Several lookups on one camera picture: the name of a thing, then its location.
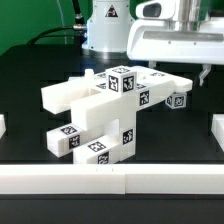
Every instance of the white rectangular block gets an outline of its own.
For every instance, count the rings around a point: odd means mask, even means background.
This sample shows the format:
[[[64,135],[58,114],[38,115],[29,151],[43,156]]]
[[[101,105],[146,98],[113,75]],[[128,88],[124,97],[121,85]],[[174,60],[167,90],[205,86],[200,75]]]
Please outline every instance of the white rectangular block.
[[[57,157],[61,157],[102,135],[102,127],[84,131],[74,124],[68,124],[47,132],[47,148]]]
[[[137,110],[153,106],[167,99],[175,91],[175,83],[173,80],[160,79],[153,82],[147,78],[139,81],[139,85],[144,88],[137,90]]]
[[[2,166],[0,194],[84,194],[88,172],[73,165]]]
[[[223,194],[223,165],[122,165],[127,194]]]
[[[87,175],[86,194],[125,194],[125,174],[114,172],[110,165],[97,166]]]
[[[113,164],[120,160],[120,143],[103,136],[73,151],[74,164]]]
[[[5,119],[4,116],[2,114],[0,114],[0,138],[3,136],[3,134],[5,133]]]
[[[137,71],[137,81],[142,80],[150,76],[152,79],[151,83],[156,84],[160,82],[161,79],[164,81],[173,80],[175,83],[174,92],[183,93],[188,92],[192,89],[193,81],[183,77],[171,75],[165,72],[160,72],[154,69],[145,68],[142,66],[134,66],[133,69]]]
[[[100,93],[71,103],[72,123],[84,130],[105,125],[135,111],[135,96]]]
[[[98,92],[91,92],[89,88],[98,82],[99,80],[79,78],[42,88],[43,108],[53,114],[69,110],[73,100],[97,94]]]
[[[212,133],[224,151],[224,114],[213,115]]]
[[[120,133],[120,120],[116,119],[111,121],[103,126],[104,135],[108,135],[110,137],[118,137],[119,140],[119,133]]]

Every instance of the white plastic piece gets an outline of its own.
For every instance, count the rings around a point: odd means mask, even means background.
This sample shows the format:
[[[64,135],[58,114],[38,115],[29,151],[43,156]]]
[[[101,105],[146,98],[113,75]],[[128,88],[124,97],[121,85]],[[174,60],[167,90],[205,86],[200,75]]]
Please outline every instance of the white plastic piece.
[[[125,174],[113,171],[113,166],[96,165],[86,178],[86,194],[125,194]]]
[[[223,165],[123,165],[126,194],[224,194]]]
[[[134,96],[99,93],[71,103],[72,123],[89,130],[124,116],[134,106]]]
[[[43,108],[53,114],[70,110],[73,100],[88,97],[97,92],[90,92],[92,85],[97,85],[99,80],[75,79],[41,89]]]
[[[74,164],[113,164],[120,161],[120,143],[116,138],[103,136],[73,152]]]
[[[158,10],[158,15],[155,17],[147,17],[144,16],[143,11],[144,8],[148,5],[158,4],[161,7],[161,11]],[[136,7],[136,16],[141,19],[170,19],[174,16],[175,13],[175,0],[155,0],[155,1],[147,1],[145,3],[141,3]]]
[[[75,79],[81,79],[82,77],[76,77],[76,76],[70,76],[68,78],[68,81],[72,81],[72,80],[75,80]]]
[[[0,114],[0,138],[3,136],[5,131],[6,131],[5,119],[4,119],[4,116]]]
[[[224,195],[223,165],[1,165],[0,194]]]
[[[137,71],[137,83],[147,82],[151,85],[159,85],[172,80],[175,83],[174,92],[185,93],[192,89],[193,81],[190,79],[171,75],[165,72],[157,71],[155,69],[145,68],[142,66],[134,66],[133,69]]]
[[[137,72],[126,66],[106,70],[106,89],[120,96],[135,94]]]
[[[193,36],[199,35],[202,39],[195,41],[194,37],[189,39],[190,32],[183,33],[186,38],[178,37],[181,32],[170,32],[165,20],[138,19],[129,33],[127,55],[131,60],[223,65],[223,22],[220,17],[201,23],[200,30],[193,31]]]
[[[57,157],[103,135],[103,128],[84,131],[74,124],[68,124],[47,132],[47,148]]]
[[[171,109],[185,108],[187,103],[187,93],[174,93],[166,99],[165,103]]]
[[[192,81],[189,79],[141,66],[118,66],[107,69],[105,73],[95,75],[92,70],[86,70],[85,76],[82,79],[63,83],[62,87],[56,85],[54,91],[60,90],[60,88],[64,91],[59,94],[60,97],[56,95],[56,99],[52,90],[47,89],[45,92],[46,89],[42,89],[42,94],[45,93],[43,102],[50,108],[50,99],[53,98],[53,108],[63,111],[58,102],[66,99],[65,102],[69,104],[67,108],[71,109],[72,123],[82,129],[80,136],[81,133],[85,133],[87,136],[89,131],[96,128],[103,130],[99,132],[99,135],[95,134],[94,137],[103,136],[101,138],[105,145],[103,148],[105,153],[110,152],[111,154],[116,151],[116,156],[110,156],[112,159],[109,160],[109,163],[123,161],[135,154],[136,111],[165,100],[177,90],[182,93],[192,89]],[[80,89],[86,94],[80,95],[78,92]],[[74,97],[69,98],[69,91],[77,93],[77,96],[74,94]],[[95,138],[89,138],[86,145],[83,145],[85,142],[77,145],[74,150],[74,163],[96,164],[99,162],[97,157],[99,155],[90,153],[88,145],[88,142]],[[55,139],[58,138],[54,138],[54,134],[51,135],[51,139],[54,144],[58,144],[55,143]],[[71,149],[68,151],[68,146],[68,143],[63,145],[65,148],[63,153],[72,151]]]
[[[224,114],[213,115],[212,133],[224,151]]]
[[[84,76],[85,76],[86,79],[94,79],[93,69],[90,69],[90,68],[85,69],[85,75]]]

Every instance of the black tabletop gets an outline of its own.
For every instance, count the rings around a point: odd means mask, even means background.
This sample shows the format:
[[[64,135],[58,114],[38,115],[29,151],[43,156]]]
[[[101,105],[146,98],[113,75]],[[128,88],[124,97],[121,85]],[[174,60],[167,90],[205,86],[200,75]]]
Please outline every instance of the black tabletop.
[[[70,123],[70,112],[53,115],[44,110],[40,89],[82,76],[86,68],[98,73],[117,65],[147,64],[81,56],[75,45],[15,46],[5,52],[0,57],[0,114],[5,115],[7,131],[0,139],[0,164],[72,164],[71,154],[57,158],[46,148],[46,131]],[[212,115],[224,112],[224,66],[213,66],[203,87],[197,79],[200,65],[158,63],[156,69],[192,79],[193,90],[184,109],[171,110],[162,102],[137,112],[136,155],[123,163],[224,163],[224,152],[211,133]],[[0,218],[8,220],[5,223],[13,223],[15,217],[24,219],[19,223],[221,223],[221,199],[5,195],[0,196]]]

